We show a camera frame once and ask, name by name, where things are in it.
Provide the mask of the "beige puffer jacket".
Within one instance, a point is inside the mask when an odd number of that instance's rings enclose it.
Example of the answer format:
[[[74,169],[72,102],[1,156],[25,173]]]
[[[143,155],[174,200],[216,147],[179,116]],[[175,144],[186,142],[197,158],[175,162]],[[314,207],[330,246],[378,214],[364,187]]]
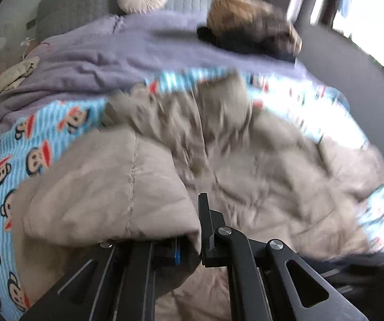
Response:
[[[329,259],[369,251],[357,213],[383,184],[375,146],[312,141],[253,106],[236,73],[190,92],[118,93],[102,128],[17,188],[20,285],[34,304],[91,246],[185,236],[186,261],[159,271],[157,320],[229,320],[225,271],[198,263],[200,193],[249,238]]]

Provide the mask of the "tan and black clothes pile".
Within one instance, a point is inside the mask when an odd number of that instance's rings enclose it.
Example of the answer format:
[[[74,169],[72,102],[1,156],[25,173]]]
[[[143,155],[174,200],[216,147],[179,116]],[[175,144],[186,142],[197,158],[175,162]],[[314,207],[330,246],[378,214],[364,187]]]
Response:
[[[302,39],[283,11],[263,0],[212,0],[198,39],[238,54],[294,62]]]

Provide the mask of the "purple duvet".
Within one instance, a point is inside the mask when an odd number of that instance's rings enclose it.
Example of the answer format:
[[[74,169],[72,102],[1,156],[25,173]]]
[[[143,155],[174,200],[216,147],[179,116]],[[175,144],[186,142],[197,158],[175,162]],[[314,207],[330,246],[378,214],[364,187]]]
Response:
[[[87,35],[77,44],[40,58],[21,85],[0,95],[0,134],[14,122],[54,100],[80,100],[128,90],[163,70],[234,67],[253,73],[277,73],[313,79],[301,62],[242,55],[200,41],[199,14],[154,12],[102,20],[107,32]]]

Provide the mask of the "cream folded garment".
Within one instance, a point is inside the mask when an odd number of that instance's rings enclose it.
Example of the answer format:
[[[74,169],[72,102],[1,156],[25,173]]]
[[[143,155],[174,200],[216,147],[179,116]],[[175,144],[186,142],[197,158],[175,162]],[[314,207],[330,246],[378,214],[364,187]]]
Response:
[[[0,74],[0,95],[11,89],[16,89],[37,68],[40,62],[39,56],[25,59],[10,67]]]

